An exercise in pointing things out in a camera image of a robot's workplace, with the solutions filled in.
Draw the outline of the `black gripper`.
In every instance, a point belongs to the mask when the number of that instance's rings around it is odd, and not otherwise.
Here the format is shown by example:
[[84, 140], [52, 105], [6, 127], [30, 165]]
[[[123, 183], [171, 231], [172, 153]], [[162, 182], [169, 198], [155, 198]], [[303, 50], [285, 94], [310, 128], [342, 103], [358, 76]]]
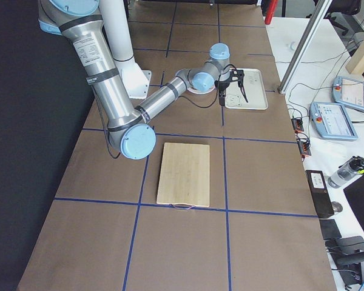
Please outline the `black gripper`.
[[215, 86], [218, 91], [218, 100], [220, 105], [225, 105], [226, 89], [229, 87], [228, 81], [216, 81]]

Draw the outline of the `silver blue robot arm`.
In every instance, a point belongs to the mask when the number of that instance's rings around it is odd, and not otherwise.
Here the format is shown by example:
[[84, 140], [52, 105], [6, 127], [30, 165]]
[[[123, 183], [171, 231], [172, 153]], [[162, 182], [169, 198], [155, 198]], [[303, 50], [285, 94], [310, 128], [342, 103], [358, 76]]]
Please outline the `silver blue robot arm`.
[[109, 119], [106, 141], [126, 158], [143, 159], [156, 143], [148, 123], [185, 91], [207, 93], [230, 76], [229, 48], [216, 43], [200, 68], [182, 69], [147, 96], [149, 84], [135, 62], [123, 1], [38, 1], [41, 30], [66, 37]]

